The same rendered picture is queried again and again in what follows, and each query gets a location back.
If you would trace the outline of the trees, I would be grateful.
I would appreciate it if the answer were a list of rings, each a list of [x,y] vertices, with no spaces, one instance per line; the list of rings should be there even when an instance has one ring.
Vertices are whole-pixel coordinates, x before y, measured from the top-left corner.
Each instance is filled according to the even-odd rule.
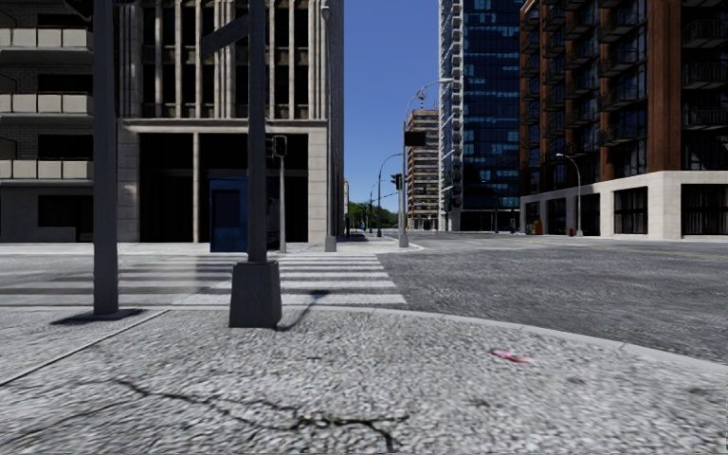
[[[377,205],[373,203],[374,210],[374,222],[373,229],[377,229]],[[368,227],[369,218],[369,203],[357,203],[350,202],[348,204],[348,215],[350,218],[351,228],[361,228],[362,226]],[[381,210],[381,227],[382,228],[397,228],[398,227],[398,214],[396,212],[390,212],[387,209]]]

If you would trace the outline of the traffic light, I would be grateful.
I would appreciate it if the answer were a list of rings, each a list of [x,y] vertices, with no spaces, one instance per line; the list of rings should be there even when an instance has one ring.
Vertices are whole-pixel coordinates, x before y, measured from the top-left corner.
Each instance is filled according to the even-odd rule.
[[[284,158],[286,156],[287,141],[283,135],[274,135],[266,141],[269,145],[270,156],[277,157],[280,161],[279,166],[279,199],[280,199],[280,252],[285,253],[287,250],[285,235],[285,178],[284,178]]]
[[[428,133],[426,131],[408,131],[408,111],[414,99],[420,97],[426,92],[426,88],[433,84],[452,84],[453,78],[441,78],[434,82],[423,85],[418,92],[412,96],[405,110],[405,118],[402,124],[402,173],[399,175],[399,225],[398,225],[398,242],[399,246],[407,248],[409,246],[409,237],[407,234],[408,218],[408,147],[423,148],[428,145]]]

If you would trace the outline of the tan concrete building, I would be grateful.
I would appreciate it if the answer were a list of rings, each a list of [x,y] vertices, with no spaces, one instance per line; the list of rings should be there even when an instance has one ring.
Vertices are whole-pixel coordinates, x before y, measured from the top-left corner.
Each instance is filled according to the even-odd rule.
[[[439,111],[419,109],[409,114],[407,132],[425,133],[423,146],[409,146],[408,226],[437,228],[439,216]]]

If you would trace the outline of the blue booth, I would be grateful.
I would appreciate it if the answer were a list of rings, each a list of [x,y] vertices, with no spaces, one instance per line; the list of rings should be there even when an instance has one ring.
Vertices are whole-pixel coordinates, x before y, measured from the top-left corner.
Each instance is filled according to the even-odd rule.
[[[210,251],[247,251],[247,177],[241,175],[211,175]]]

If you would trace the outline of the glass tower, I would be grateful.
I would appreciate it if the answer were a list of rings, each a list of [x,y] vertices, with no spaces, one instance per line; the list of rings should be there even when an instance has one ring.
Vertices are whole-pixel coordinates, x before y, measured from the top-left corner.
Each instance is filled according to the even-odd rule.
[[[523,0],[439,0],[442,230],[508,229],[519,212]]]

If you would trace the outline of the pale concrete building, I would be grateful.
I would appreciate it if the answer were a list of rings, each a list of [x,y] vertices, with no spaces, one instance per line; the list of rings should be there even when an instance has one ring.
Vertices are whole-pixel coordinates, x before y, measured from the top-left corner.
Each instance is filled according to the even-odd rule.
[[[286,137],[285,235],[327,233],[325,26],[321,0],[264,0],[265,116]],[[336,234],[344,217],[344,0],[329,0]],[[118,238],[210,241],[211,175],[247,171],[248,41],[204,58],[202,38],[248,0],[134,0],[118,11]],[[279,166],[267,160],[268,239],[280,237]]]

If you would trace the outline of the grey pole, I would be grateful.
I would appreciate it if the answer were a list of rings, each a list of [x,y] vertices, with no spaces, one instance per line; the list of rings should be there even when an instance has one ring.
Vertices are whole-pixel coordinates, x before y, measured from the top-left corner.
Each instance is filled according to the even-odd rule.
[[[118,312],[117,143],[112,0],[94,0],[94,306],[92,319]]]

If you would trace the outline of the red brick building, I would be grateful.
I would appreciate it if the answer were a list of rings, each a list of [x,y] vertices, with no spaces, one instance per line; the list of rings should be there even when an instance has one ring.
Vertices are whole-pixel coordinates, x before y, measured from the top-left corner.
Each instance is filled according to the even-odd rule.
[[[728,238],[728,0],[526,0],[520,221]]]

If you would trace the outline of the grey brick building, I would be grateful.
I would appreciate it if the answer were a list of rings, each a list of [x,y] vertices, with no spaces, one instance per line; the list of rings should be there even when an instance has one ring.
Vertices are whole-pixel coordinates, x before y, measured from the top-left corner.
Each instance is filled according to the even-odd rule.
[[[0,0],[0,242],[90,242],[94,0]]]

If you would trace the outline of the sign on a post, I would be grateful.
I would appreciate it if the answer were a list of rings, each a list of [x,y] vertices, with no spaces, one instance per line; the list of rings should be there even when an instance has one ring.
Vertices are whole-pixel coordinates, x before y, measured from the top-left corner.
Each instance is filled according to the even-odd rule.
[[[248,14],[202,38],[201,56],[248,34],[247,261],[233,267],[228,326],[275,328],[282,317],[279,266],[267,259],[265,197],[264,0],[248,0]]]

